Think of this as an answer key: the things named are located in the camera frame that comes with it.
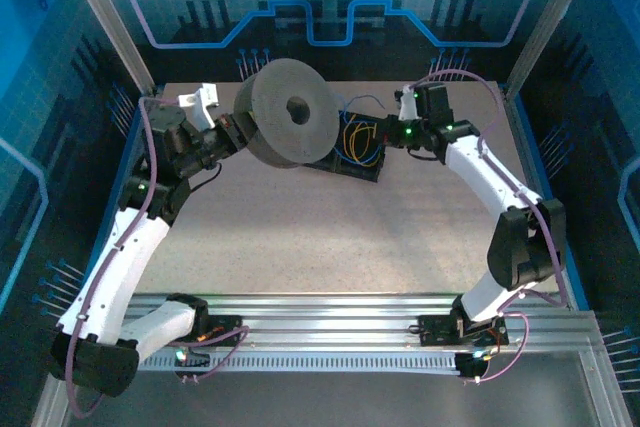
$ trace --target white bracket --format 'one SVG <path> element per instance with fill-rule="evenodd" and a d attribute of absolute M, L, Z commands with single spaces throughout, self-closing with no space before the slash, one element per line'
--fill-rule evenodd
<path fill-rule="evenodd" d="M 418 118 L 418 107 L 416 106 L 415 91 L 408 85 L 402 88 L 400 97 L 400 114 L 398 120 L 416 120 Z"/>
<path fill-rule="evenodd" d="M 193 107 L 194 125 L 201 132 L 213 129 L 215 123 L 209 115 L 209 107 L 218 106 L 218 89 L 216 84 L 202 84 L 194 94 L 179 95 L 178 104 L 180 107 Z"/>

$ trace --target gray work surface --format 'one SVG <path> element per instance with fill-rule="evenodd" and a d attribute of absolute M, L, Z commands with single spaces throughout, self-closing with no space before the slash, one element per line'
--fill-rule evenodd
<path fill-rule="evenodd" d="M 239 83 L 217 84 L 218 112 L 232 110 Z M 350 111 L 397 114 L 402 82 L 331 82 Z M 170 84 L 164 97 L 198 84 Z M 479 129 L 495 117 L 476 82 L 447 84 L 456 120 Z M 488 144 L 524 180 L 500 112 Z M 244 150 L 221 176 L 193 194 L 138 284 L 140 293 L 464 292 L 487 269 L 495 225 L 469 187 L 439 162 L 387 149 L 378 183 L 306 167 L 275 169 Z M 208 176 L 198 174 L 192 185 Z"/>
<path fill-rule="evenodd" d="M 492 369 L 509 357 L 497 358 Z M 219 374 L 183 385 L 140 373 L 91 425 L 138 427 L 589 427 L 598 425 L 575 357 L 525 355 L 480 386 L 422 374 Z"/>

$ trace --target blue graphic design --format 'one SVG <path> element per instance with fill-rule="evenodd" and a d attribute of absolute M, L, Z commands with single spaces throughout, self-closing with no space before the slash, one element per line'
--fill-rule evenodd
<path fill-rule="evenodd" d="M 502 48 L 507 46 L 520 24 L 520 20 L 529 5 L 530 0 L 522 0 L 522 4 L 511 24 L 507 36 L 502 41 L 442 41 L 418 18 L 412 10 L 396 9 L 393 7 L 393 0 L 352 0 L 347 9 L 346 36 L 342 40 L 316 40 L 313 32 L 313 13 L 311 4 L 306 0 L 269 0 L 266 10 L 251 11 L 245 15 L 240 22 L 226 35 L 220 42 L 180 42 L 180 43 L 159 43 L 142 13 L 142 9 L 137 0 L 129 0 L 140 25 L 144 30 L 149 43 L 156 49 L 161 50 L 183 50 L 183 49 L 224 49 L 244 30 L 244 28 L 257 18 L 276 17 L 278 7 L 301 7 L 305 10 L 306 16 L 306 36 L 309 45 L 314 47 L 346 47 L 353 42 L 355 28 L 355 13 L 360 6 L 383 6 L 384 15 L 389 17 L 406 17 L 411 23 L 435 46 L 435 47 L 460 47 L 460 48 Z"/>

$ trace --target center hole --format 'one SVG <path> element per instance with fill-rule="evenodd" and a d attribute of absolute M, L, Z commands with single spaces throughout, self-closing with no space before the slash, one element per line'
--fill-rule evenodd
<path fill-rule="evenodd" d="M 294 124 L 304 125 L 309 121 L 311 111 L 307 103 L 300 97 L 291 97 L 287 102 L 287 111 Z"/>

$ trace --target beige table surface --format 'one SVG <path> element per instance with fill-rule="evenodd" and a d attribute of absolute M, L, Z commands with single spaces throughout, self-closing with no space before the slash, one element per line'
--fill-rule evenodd
<path fill-rule="evenodd" d="M 376 95 L 387 113 L 397 113 L 393 92 L 403 83 L 330 85 L 347 98 Z M 231 111 L 239 86 L 218 84 L 220 112 Z M 171 84 L 165 96 L 197 87 Z M 447 90 L 456 120 L 482 129 L 496 115 L 480 84 L 453 82 Z M 350 110 L 386 115 L 371 99 Z M 522 180 L 504 112 L 499 118 L 489 146 Z M 209 175 L 197 175 L 192 185 Z M 137 291 L 464 292 L 487 269 L 493 229 L 461 179 L 402 150 L 387 149 L 378 183 L 306 167 L 279 170 L 245 150 L 224 160 L 222 175 L 189 198 Z"/>

